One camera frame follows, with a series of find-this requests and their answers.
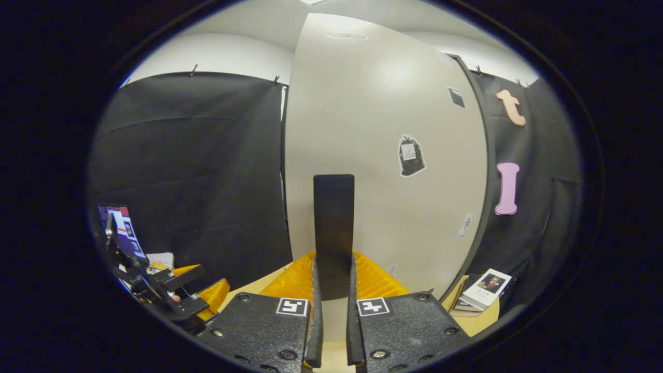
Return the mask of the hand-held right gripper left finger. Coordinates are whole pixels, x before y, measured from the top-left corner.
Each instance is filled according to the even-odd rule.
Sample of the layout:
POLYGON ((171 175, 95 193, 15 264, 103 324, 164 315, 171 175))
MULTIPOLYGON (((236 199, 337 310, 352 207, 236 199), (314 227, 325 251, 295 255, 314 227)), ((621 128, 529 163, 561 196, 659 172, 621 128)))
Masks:
POLYGON ((316 252, 293 262, 260 293, 237 293, 198 338, 255 369, 319 368, 324 328, 316 252))

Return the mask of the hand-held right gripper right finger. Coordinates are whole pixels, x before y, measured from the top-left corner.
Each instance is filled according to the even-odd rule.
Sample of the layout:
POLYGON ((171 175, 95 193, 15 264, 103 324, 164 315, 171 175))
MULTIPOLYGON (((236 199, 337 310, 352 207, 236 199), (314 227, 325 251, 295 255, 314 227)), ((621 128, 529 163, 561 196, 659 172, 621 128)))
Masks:
POLYGON ((429 291, 408 291, 353 252, 347 314, 348 364, 357 371, 425 371, 469 343, 429 291))

